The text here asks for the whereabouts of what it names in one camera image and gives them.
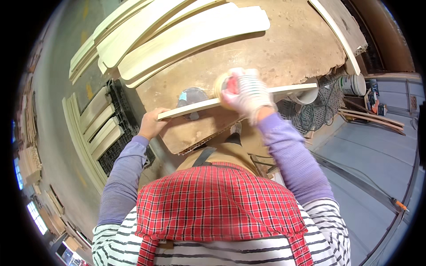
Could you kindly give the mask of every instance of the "blue tape piece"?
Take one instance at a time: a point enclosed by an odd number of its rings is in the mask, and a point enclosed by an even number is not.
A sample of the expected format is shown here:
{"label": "blue tape piece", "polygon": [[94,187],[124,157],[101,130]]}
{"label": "blue tape piece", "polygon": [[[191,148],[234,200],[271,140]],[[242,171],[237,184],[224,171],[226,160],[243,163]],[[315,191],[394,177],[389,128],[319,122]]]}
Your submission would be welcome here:
{"label": "blue tape piece", "polygon": [[184,100],[186,101],[186,92],[182,92],[181,95],[179,96],[179,100]]}

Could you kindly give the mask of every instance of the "striped shirt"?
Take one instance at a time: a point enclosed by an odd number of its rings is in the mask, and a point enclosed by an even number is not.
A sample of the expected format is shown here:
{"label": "striped shirt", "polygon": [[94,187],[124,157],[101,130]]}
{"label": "striped shirt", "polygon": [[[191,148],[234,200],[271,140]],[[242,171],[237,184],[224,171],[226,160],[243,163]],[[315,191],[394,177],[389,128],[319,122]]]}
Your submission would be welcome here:
{"label": "striped shirt", "polygon": [[[319,199],[298,204],[308,228],[305,240],[315,265],[349,266],[350,241],[338,204]],[[141,238],[135,235],[136,207],[123,223],[104,224],[93,229],[92,254],[96,266],[136,265]],[[241,242],[197,243],[176,241],[173,249],[157,248],[154,265],[295,265],[287,238],[283,235]]]}

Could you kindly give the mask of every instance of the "sleeve cuff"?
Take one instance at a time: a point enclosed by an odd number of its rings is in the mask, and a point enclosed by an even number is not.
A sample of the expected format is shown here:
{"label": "sleeve cuff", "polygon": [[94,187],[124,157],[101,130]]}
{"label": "sleeve cuff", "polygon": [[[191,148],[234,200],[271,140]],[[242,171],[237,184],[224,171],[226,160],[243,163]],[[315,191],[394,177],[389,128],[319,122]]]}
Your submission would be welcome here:
{"label": "sleeve cuff", "polygon": [[134,136],[132,138],[132,142],[137,142],[137,143],[139,143],[139,144],[141,144],[145,147],[148,147],[148,144],[150,143],[150,141],[147,138],[140,136],[140,135]]}
{"label": "sleeve cuff", "polygon": [[267,117],[263,118],[257,123],[257,127],[262,132],[262,134],[268,133],[272,128],[276,127],[279,123],[282,122],[281,115],[278,112],[275,112]]}

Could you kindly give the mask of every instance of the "person's left hand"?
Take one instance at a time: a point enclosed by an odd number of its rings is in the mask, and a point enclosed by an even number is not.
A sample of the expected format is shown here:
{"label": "person's left hand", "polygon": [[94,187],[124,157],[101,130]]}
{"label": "person's left hand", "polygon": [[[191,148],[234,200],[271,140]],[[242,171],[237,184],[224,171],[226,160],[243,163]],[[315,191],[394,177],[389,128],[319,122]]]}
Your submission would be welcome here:
{"label": "person's left hand", "polygon": [[148,140],[151,140],[153,137],[158,135],[160,131],[164,128],[165,125],[170,121],[170,119],[163,119],[158,121],[158,115],[169,111],[170,109],[159,107],[155,108],[151,112],[144,114],[141,123],[141,129],[139,130],[139,136],[143,136]]}

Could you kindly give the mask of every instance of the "red plaid apron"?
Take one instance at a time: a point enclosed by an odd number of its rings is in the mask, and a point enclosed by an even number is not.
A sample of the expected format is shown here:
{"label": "red plaid apron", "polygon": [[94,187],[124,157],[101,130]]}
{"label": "red plaid apron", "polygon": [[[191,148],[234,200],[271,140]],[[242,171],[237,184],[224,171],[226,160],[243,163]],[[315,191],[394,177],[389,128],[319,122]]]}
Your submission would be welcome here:
{"label": "red plaid apron", "polygon": [[224,162],[177,171],[142,187],[138,265],[153,265],[159,240],[240,241],[285,235],[298,266],[313,265],[293,193]]}

